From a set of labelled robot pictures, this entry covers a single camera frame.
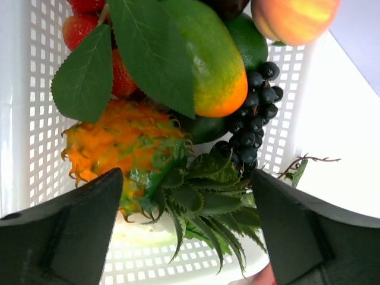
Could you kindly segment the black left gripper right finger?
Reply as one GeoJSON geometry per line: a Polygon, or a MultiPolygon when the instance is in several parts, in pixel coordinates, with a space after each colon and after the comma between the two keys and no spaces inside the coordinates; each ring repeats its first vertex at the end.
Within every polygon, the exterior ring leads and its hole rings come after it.
{"type": "Polygon", "coordinates": [[[250,182],[277,284],[379,284],[379,219],[255,169],[250,182]]]}

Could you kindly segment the orange spiky pineapple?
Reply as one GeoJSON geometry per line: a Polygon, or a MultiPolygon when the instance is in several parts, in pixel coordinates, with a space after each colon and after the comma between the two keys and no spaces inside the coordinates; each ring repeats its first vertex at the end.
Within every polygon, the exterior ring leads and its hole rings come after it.
{"type": "Polygon", "coordinates": [[[96,122],[76,123],[62,136],[61,156],[71,162],[69,176],[76,182],[121,170],[118,210],[126,222],[140,214],[151,225],[167,214],[177,247],[198,239],[219,260],[235,255],[241,270],[246,255],[240,238],[262,246],[258,210],[248,200],[249,181],[232,154],[213,147],[195,156],[189,135],[156,105],[112,100],[96,122]]]}

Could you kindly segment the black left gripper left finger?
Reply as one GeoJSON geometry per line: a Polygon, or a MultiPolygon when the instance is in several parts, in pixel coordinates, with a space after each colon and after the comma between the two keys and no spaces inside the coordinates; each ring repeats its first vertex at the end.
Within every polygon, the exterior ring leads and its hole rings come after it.
{"type": "Polygon", "coordinates": [[[1,284],[99,284],[122,184],[115,168],[1,218],[1,284]]]}

